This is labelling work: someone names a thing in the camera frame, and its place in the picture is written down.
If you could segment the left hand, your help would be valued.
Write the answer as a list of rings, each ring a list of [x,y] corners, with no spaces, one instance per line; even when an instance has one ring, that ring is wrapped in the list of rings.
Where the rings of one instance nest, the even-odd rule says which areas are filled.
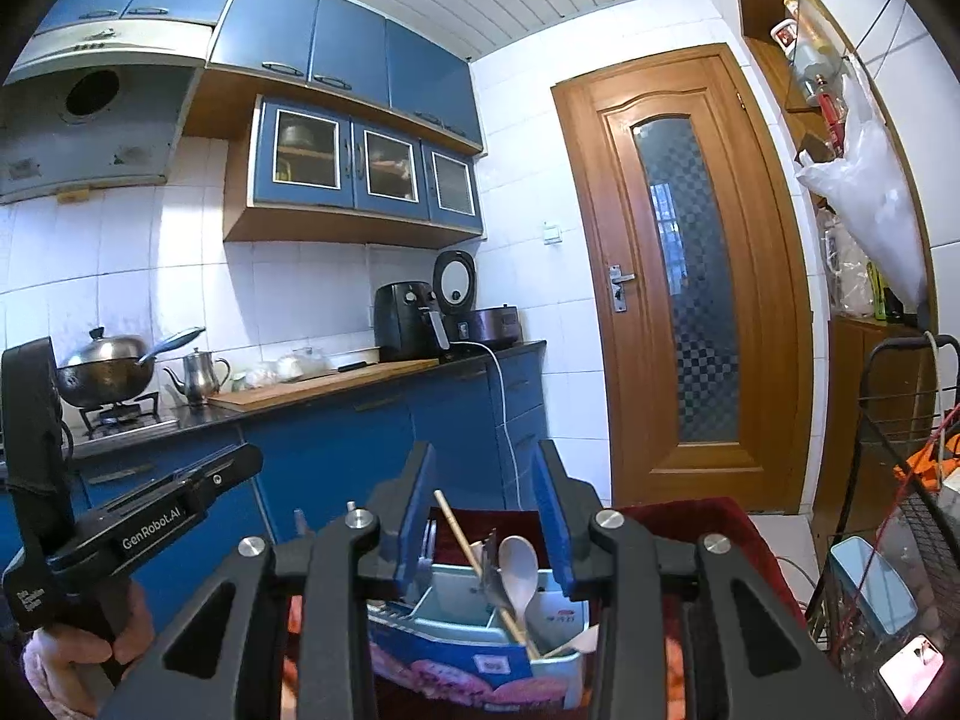
[[[146,595],[132,580],[127,594],[127,626],[109,644],[88,631],[55,624],[32,634],[21,656],[26,681],[53,718],[94,718],[98,704],[83,686],[78,668],[99,668],[107,660],[130,667],[155,640]]]

